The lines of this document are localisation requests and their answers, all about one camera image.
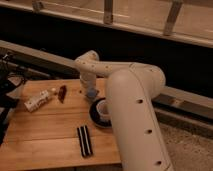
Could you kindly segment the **white gripper blue tip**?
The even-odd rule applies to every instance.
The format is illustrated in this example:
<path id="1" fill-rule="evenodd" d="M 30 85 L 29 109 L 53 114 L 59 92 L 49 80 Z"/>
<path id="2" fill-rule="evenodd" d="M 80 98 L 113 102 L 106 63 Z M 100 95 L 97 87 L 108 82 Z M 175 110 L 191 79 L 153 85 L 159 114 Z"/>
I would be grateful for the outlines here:
<path id="1" fill-rule="evenodd" d="M 88 72 L 80 73 L 80 83 L 83 94 L 89 99 L 95 99 L 99 93 L 96 89 L 96 75 Z"/>

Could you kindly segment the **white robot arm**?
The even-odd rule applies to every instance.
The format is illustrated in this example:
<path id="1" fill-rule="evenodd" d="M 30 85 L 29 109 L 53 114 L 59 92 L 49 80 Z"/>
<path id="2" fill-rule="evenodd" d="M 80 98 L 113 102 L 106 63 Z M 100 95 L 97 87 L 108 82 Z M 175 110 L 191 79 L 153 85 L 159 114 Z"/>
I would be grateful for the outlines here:
<path id="1" fill-rule="evenodd" d="M 174 171 L 152 99 L 165 87 L 163 71 L 150 64 L 106 62 L 91 50 L 74 60 L 85 92 L 104 77 L 110 115 L 123 171 Z"/>

